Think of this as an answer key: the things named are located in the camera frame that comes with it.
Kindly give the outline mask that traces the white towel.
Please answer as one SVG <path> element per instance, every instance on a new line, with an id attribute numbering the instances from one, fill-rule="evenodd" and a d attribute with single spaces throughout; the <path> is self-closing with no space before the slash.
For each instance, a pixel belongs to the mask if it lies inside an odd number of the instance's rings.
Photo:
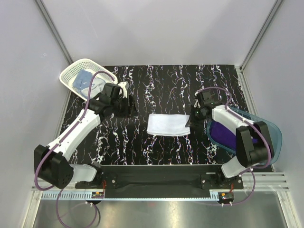
<path id="1" fill-rule="evenodd" d="M 156 136 L 178 137 L 190 134 L 186 127 L 189 115 L 185 114 L 150 114 L 147 133 Z"/>

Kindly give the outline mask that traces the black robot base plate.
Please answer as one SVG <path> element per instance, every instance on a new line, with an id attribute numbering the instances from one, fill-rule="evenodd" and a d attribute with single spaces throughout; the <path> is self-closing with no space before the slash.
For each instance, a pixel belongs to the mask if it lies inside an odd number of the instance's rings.
<path id="1" fill-rule="evenodd" d="M 80 181 L 77 189 L 119 189 L 131 185 L 191 186 L 203 190 L 242 190 L 239 176 L 226 178 L 220 165 L 102 165 L 93 182 Z"/>

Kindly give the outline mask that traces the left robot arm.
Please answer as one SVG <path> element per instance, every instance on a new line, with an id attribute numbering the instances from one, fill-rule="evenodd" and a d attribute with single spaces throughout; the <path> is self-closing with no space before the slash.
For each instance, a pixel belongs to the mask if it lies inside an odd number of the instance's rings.
<path id="1" fill-rule="evenodd" d="M 111 100 L 103 95 L 87 101 L 85 108 L 72 124 L 47 146 L 38 145 L 34 150 L 34 183 L 38 190 L 46 191 L 39 185 L 42 179 L 51 188 L 65 188 L 71 182 L 86 182 L 98 188 L 103 181 L 98 168 L 89 164 L 70 164 L 69 160 L 78 145 L 87 135 L 110 116 L 129 118 L 137 115 L 133 96 Z"/>

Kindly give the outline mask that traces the light blue towel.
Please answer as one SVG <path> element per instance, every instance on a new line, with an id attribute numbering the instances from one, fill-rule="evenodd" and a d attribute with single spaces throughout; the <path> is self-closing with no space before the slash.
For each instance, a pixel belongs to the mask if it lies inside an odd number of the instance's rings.
<path id="1" fill-rule="evenodd" d="M 74 79 L 72 86 L 78 91 L 86 89 L 89 87 L 92 77 L 92 73 L 81 69 Z"/>

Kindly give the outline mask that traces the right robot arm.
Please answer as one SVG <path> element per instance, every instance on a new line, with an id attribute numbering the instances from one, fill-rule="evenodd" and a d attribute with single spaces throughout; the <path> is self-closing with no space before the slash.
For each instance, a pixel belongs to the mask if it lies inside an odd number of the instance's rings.
<path id="1" fill-rule="evenodd" d="M 206 133 L 217 146 L 230 151 L 234 157 L 216 172 L 214 181 L 227 188 L 251 168 L 268 166 L 276 152 L 268 124 L 256 116 L 225 105 L 193 105 L 187 127 L 199 127 L 210 119 Z"/>

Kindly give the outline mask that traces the purple microfiber towel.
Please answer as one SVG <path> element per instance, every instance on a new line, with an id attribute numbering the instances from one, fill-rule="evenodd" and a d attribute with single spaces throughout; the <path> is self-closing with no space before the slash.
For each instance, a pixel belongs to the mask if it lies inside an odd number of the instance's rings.
<path id="1" fill-rule="evenodd" d="M 235 130 L 222 125 L 219 122 L 211 121 L 209 124 L 209 139 L 219 147 L 233 151 L 237 156 L 242 153 L 253 152 L 258 146 L 263 145 L 263 141 L 251 126 L 238 126 Z"/>

